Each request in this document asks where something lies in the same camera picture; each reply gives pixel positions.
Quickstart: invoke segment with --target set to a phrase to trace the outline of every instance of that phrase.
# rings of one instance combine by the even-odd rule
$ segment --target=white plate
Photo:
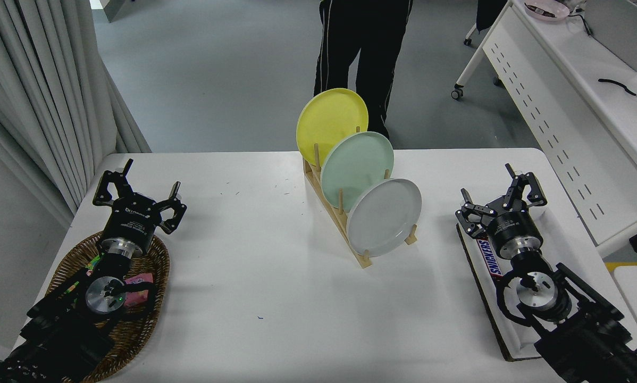
[[[347,238],[359,254],[377,257],[396,249],[420,218],[420,190],[407,179],[386,179],[357,199],[347,218]]]

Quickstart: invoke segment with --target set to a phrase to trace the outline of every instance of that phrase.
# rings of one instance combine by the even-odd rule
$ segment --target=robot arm
[[[0,363],[0,382],[81,381],[114,347],[110,332],[117,323],[138,320],[153,310],[155,285],[125,284],[124,279],[132,257],[148,251],[155,229],[175,231],[187,207],[177,194],[179,182],[165,201],[134,192],[127,182],[131,163],[121,172],[104,172],[95,192],[93,204],[112,209],[97,242],[99,255],[28,311],[32,319],[20,333],[26,342]],[[110,184],[117,199],[108,191]],[[173,217],[163,220],[161,213],[168,209],[174,210]],[[126,294],[144,290],[144,309],[127,313]]]
[[[513,269],[496,281],[496,299],[503,315],[540,336],[535,349],[567,383],[637,382],[637,349],[619,322],[622,313],[563,264],[552,269],[540,250],[543,238],[529,214],[547,200],[533,173],[517,175],[506,164],[512,184],[505,195],[485,206],[472,203],[462,189],[464,204],[455,215],[472,238],[487,237],[496,254]],[[527,200],[522,200],[525,187]],[[510,282],[518,279],[515,315],[506,305]],[[576,312],[572,313],[572,298]],[[548,331],[541,321],[556,327]]]

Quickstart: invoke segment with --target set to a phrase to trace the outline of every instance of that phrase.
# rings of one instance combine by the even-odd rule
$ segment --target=yellow plate
[[[321,164],[339,141],[368,130],[365,102],[349,89],[329,89],[307,103],[297,121],[297,148],[307,162],[316,165],[314,144],[318,144]]]

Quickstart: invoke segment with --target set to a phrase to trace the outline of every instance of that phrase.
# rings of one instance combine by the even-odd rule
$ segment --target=wooden dish rack
[[[361,130],[360,127],[357,127],[357,133],[359,133],[360,130]],[[338,227],[340,234],[345,239],[345,242],[347,242],[347,246],[349,246],[349,249],[352,251],[352,254],[354,254],[354,257],[357,259],[362,269],[365,269],[366,267],[369,267],[373,263],[371,262],[370,257],[368,256],[368,250],[365,250],[363,254],[357,253],[356,250],[354,250],[354,247],[352,247],[352,245],[350,244],[349,238],[347,238],[347,214],[345,212],[345,208],[343,208],[343,205],[342,205],[342,189],[340,189],[340,194],[339,194],[340,204],[337,208],[332,206],[323,195],[323,190],[321,189],[320,159],[321,158],[319,155],[319,144],[316,143],[314,144],[314,162],[316,162],[316,165],[312,165],[307,160],[302,158],[302,162],[304,164],[304,177],[306,177],[307,180],[309,181],[309,184],[312,185],[314,192],[316,192],[316,195],[321,200],[321,203],[323,203],[325,210],[328,211],[328,215],[330,215],[330,218],[332,218],[333,223],[335,223],[335,226]],[[385,170],[384,179],[389,179],[389,175],[390,175],[390,170],[389,169]],[[411,245],[414,242],[416,242],[416,240],[418,240],[418,238],[415,237],[416,228],[418,228],[417,224],[414,224],[413,227],[411,227],[410,233],[408,234],[408,237],[406,237],[406,240],[405,240],[407,245]]]

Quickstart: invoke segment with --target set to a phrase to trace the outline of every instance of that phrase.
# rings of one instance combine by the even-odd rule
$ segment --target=black pants
[[[368,107],[368,130],[385,136],[394,67],[413,0],[322,0],[323,42],[314,95],[346,88],[349,66],[361,51],[356,92]]]

